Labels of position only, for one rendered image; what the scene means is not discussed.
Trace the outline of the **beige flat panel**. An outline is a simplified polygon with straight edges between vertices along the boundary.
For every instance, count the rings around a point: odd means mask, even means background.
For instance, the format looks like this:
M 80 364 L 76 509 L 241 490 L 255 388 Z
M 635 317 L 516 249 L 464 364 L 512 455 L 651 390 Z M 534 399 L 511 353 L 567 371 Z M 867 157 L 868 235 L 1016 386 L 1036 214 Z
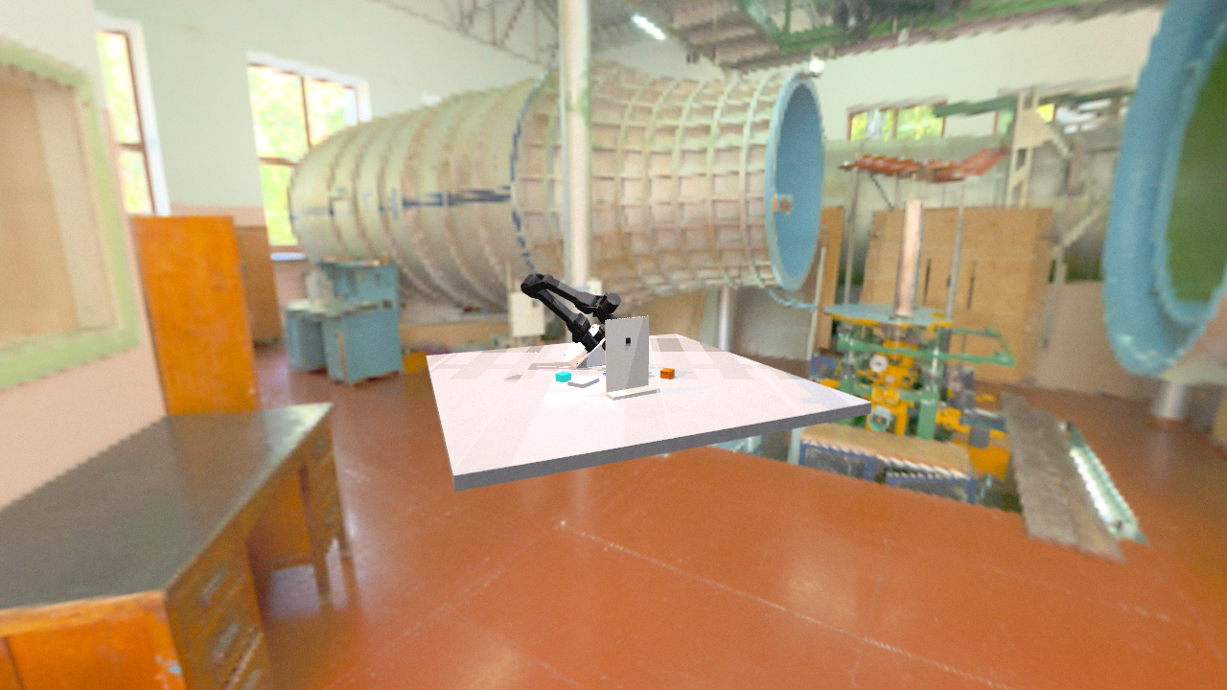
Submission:
M 656 393 L 649 387 L 649 317 L 605 320 L 606 397 L 625 399 Z

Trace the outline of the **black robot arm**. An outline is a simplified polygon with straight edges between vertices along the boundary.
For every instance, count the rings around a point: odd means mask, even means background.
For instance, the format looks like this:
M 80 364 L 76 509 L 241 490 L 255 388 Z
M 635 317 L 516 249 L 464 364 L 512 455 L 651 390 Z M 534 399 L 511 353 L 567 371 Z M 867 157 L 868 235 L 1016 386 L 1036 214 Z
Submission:
M 573 313 L 573 311 L 567 309 L 564 303 L 561 303 L 555 298 L 553 293 L 548 291 L 560 293 L 564 300 L 574 303 L 579 313 Z M 594 311 L 591 317 L 598 317 L 600 323 L 606 317 L 614 316 L 614 311 L 617 309 L 618 293 L 588 293 L 585 291 L 577 291 L 577 289 L 567 287 L 562 281 L 556 280 L 551 275 L 546 274 L 529 274 L 528 277 L 521 281 L 521 292 L 528 293 L 530 298 L 540 300 L 541 303 L 546 304 L 548 309 L 555 311 L 555 313 L 564 319 L 568 330 L 571 331 L 571 341 L 582 343 L 587 346 L 587 351 L 594 350 L 602 339 L 606 339 L 605 322 L 599 327 L 599 331 L 595 335 L 589 333 L 589 320 L 583 313 L 589 314 Z M 583 313 L 580 313 L 580 311 Z

